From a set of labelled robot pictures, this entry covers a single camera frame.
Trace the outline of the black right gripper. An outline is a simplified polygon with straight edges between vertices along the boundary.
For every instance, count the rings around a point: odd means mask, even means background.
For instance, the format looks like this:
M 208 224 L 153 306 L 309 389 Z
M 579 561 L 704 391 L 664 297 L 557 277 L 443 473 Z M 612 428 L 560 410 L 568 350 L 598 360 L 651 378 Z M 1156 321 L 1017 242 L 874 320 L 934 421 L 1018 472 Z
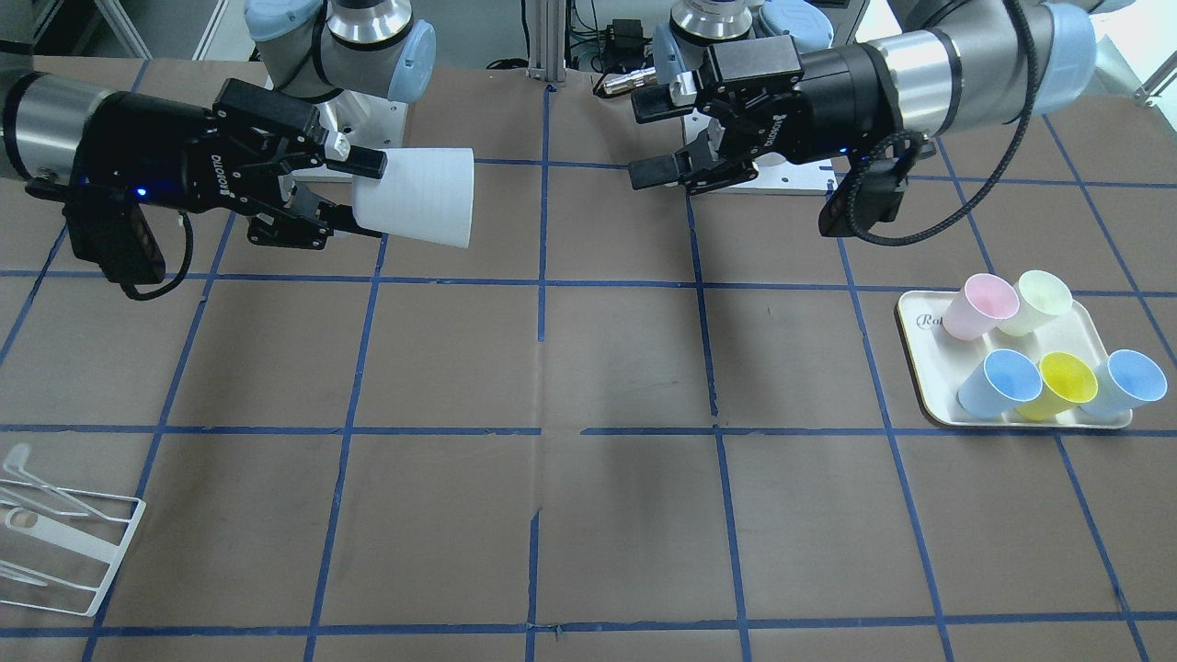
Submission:
M 383 238 L 353 208 L 290 183 L 322 166 L 380 179 L 383 150 L 326 143 L 315 105 L 247 81 L 224 82 L 211 108 L 146 94 L 104 100 L 77 148 L 80 184 L 126 188 L 139 204 L 250 218 L 253 243 L 320 250 L 328 237 Z

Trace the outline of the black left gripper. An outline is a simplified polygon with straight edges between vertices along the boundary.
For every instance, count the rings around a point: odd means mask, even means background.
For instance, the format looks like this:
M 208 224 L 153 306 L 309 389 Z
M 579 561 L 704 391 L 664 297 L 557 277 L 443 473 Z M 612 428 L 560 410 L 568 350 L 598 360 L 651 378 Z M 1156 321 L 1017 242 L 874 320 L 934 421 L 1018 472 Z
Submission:
M 638 88 L 631 108 L 636 124 L 698 110 L 722 130 L 674 154 L 629 163 L 634 191 L 727 188 L 753 179 L 752 163 L 762 155 L 799 165 L 862 155 L 902 127 L 898 93 L 878 49 L 851 44 L 800 53 L 785 35 L 714 44 L 690 81 Z

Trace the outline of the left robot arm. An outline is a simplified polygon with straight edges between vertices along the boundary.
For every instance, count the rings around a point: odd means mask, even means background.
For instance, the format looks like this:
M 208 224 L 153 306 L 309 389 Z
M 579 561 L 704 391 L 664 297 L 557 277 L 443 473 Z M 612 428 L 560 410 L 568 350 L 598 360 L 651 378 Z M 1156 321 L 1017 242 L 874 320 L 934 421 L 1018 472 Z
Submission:
M 895 1 L 900 33 L 802 51 L 756 35 L 744 1 L 681 1 L 671 37 L 680 71 L 632 95 L 636 121 L 698 112 L 709 126 L 666 155 L 631 163 L 634 188 L 692 194 L 754 179 L 754 163 L 863 155 L 895 131 L 1015 123 L 1064 108 L 1093 75 L 1093 14 L 1115 1 Z

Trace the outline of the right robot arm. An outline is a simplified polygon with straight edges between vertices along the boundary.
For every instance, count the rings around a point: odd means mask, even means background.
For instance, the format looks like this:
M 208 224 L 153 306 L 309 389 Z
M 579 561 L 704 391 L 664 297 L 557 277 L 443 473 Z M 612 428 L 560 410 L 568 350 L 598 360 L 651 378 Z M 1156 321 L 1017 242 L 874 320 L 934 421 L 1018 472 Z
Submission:
M 437 34 L 407 1 L 250 1 L 266 86 L 231 78 L 210 108 L 35 69 L 29 1 L 4 2 L 4 178 L 64 206 L 84 262 L 158 260 L 142 207 L 225 208 L 254 244 L 320 250 L 380 237 L 394 188 L 387 143 L 331 102 L 420 100 Z

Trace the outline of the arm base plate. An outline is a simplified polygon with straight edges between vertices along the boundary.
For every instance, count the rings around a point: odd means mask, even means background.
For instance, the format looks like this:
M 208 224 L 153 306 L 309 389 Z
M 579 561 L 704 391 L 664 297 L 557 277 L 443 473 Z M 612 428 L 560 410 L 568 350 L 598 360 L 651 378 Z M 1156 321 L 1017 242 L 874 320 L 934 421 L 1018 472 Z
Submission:
M 407 104 L 344 90 L 333 99 L 318 104 L 318 108 L 321 126 L 345 135 L 353 147 L 403 146 Z
M 707 137 L 717 147 L 725 130 L 719 123 L 699 112 L 681 119 L 681 139 L 693 143 L 698 135 Z M 794 165 L 783 155 L 762 155 L 756 160 L 758 176 L 749 183 L 739 183 L 726 188 L 716 188 L 714 194 L 825 194 L 838 185 L 838 177 L 831 160 Z

